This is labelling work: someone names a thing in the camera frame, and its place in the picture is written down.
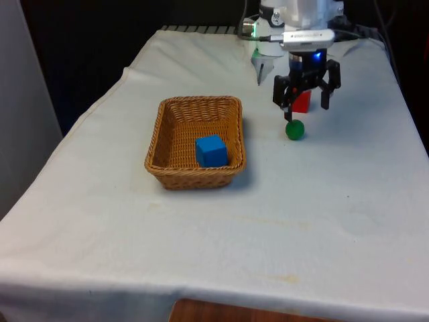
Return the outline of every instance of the white wall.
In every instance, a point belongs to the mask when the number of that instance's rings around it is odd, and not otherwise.
[[[0,0],[0,219],[61,140],[19,0]]]

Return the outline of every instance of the green light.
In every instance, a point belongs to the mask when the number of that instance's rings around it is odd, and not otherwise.
[[[253,23],[252,37],[256,37],[256,23]]]

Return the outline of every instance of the green ball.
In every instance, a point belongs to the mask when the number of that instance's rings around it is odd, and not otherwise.
[[[289,122],[286,126],[286,135],[292,141],[297,141],[301,139],[304,136],[304,133],[305,133],[304,124],[301,121],[298,121],[297,119],[293,120],[292,122]]]

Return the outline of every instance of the red block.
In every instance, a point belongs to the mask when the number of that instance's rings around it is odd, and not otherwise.
[[[296,113],[308,113],[310,107],[311,91],[303,92],[292,104],[292,111]]]

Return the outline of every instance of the cable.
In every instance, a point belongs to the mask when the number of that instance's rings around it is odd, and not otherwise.
[[[387,29],[386,29],[386,26],[384,24],[383,16],[382,16],[380,8],[378,6],[377,0],[374,0],[374,6],[375,6],[375,12],[377,14],[378,20],[379,20],[380,25],[381,25],[381,30],[383,31],[383,34],[385,36],[385,44],[387,45],[387,49],[389,50],[389,53],[390,53],[390,62],[391,62],[392,68],[393,68],[393,72],[395,73],[397,83],[401,87],[400,75],[399,75],[399,72],[397,69],[395,55],[394,55],[392,47],[391,47],[389,34],[387,33]]]
[[[259,14],[257,13],[255,15],[251,15],[250,17],[247,17],[247,18],[254,20],[255,18],[258,18],[258,17],[259,17]]]
[[[340,30],[340,29],[332,29],[332,30],[335,31],[335,32],[338,32],[340,34],[347,34],[347,35],[350,35],[350,36],[354,36],[354,37],[356,37],[356,39],[368,39],[368,40],[371,40],[372,42],[374,42],[375,44],[380,45],[378,40],[372,39],[372,38],[366,38],[365,36],[362,36],[362,35],[357,34],[355,32],[350,32],[348,30]],[[390,53],[389,53],[389,50],[387,49],[386,41],[385,41],[383,35],[381,35],[380,33],[378,34],[378,36],[381,39],[381,41],[383,42],[384,50],[386,51],[386,56],[387,56],[387,58],[390,61]]]
[[[397,14],[397,1],[395,2],[395,7],[393,8],[393,12],[389,18],[389,21],[386,23],[386,29],[389,29],[390,26],[393,24],[393,22],[395,21],[396,18],[396,14]]]
[[[364,39],[365,38],[362,35],[356,34],[355,32],[349,32],[347,30],[340,30],[340,29],[332,29],[332,30],[334,32],[338,32],[339,34],[346,34],[346,35],[354,36],[358,39]]]
[[[244,19],[246,18],[246,13],[247,13],[247,0],[244,0],[244,10],[243,10],[243,14],[241,16],[239,25],[237,27],[237,36],[242,40],[247,40],[250,42],[269,42],[271,40],[271,36],[264,36],[264,37],[243,36],[243,24],[244,24]]]

